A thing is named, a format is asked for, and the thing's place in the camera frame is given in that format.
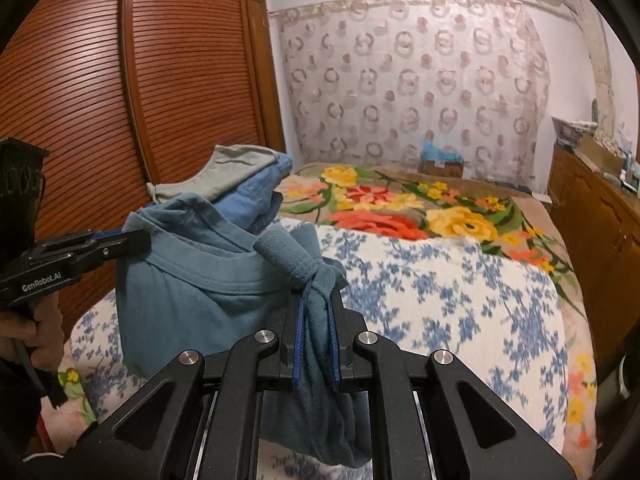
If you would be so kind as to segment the person left hand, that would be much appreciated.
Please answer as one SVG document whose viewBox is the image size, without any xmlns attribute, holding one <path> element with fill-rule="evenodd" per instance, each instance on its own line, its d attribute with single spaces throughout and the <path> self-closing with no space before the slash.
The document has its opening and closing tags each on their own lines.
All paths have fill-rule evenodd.
<svg viewBox="0 0 640 480">
<path fill-rule="evenodd" d="M 58 308 L 58 293 L 40 297 L 32 303 L 32 321 L 2 312 L 0 354 L 10 362 L 17 360 L 13 341 L 21 340 L 32 348 L 32 366 L 40 370 L 57 370 L 64 354 L 63 315 Z"/>
</svg>

